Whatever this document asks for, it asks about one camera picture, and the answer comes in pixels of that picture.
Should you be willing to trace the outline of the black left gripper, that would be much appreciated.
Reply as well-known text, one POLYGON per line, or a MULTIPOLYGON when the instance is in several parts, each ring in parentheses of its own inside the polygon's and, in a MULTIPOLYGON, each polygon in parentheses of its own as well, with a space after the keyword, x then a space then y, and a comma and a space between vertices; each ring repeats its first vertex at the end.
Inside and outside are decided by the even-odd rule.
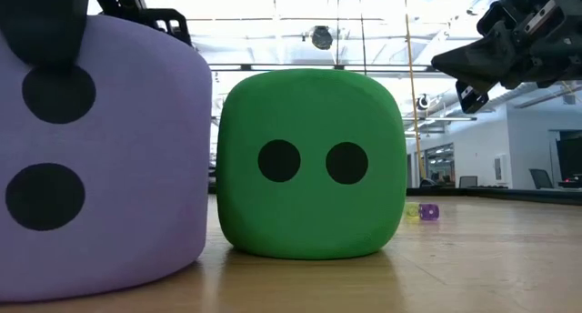
MULTIPOLYGON (((102 15, 164 32, 189 46, 186 18, 174 8, 147 8, 145 0, 96 0, 102 15)), ((0 33, 32 66, 72 66, 83 40, 88 0, 0 0, 0 33)))

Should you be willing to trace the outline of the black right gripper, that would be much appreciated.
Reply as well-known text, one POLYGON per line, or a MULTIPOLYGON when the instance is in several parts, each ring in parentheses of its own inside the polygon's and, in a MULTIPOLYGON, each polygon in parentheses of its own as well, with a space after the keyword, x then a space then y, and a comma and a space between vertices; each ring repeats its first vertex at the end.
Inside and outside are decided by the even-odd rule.
POLYGON ((582 0, 498 0, 477 22, 483 37, 434 56, 456 79, 461 109, 475 113, 495 86, 547 88, 582 80, 582 0))

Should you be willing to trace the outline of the small purple translucent die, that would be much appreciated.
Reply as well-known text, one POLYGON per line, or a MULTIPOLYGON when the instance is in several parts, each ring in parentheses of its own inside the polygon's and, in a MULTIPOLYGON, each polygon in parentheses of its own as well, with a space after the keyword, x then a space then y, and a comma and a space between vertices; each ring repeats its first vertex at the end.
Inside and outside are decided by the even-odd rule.
POLYGON ((418 215, 421 220, 436 221, 440 217, 439 205, 434 203, 421 203, 418 206, 418 215))

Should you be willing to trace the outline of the purple foam die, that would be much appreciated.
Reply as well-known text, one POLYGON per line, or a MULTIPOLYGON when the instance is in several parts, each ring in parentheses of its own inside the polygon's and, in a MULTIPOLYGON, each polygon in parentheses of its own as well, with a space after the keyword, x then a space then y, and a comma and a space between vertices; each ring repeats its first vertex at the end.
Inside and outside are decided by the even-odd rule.
POLYGON ((130 288, 206 238, 212 74, 191 46, 88 17, 72 70, 0 36, 0 302, 130 288))

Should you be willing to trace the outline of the black monitor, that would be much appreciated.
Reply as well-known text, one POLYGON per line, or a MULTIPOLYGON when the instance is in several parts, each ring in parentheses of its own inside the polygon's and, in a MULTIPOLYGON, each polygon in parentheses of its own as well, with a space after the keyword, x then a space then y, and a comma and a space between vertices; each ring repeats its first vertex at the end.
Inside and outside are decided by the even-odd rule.
POLYGON ((557 154, 563 181, 582 178, 582 137, 558 140, 557 154))

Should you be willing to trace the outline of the green foam die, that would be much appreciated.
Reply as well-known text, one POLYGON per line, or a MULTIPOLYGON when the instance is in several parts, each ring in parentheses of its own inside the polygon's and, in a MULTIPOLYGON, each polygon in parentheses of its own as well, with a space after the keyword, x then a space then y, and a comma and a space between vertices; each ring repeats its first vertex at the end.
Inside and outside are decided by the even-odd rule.
POLYGON ((239 250, 316 260, 374 253, 396 233, 406 179, 401 113, 369 76, 279 70, 226 97, 216 198, 239 250))

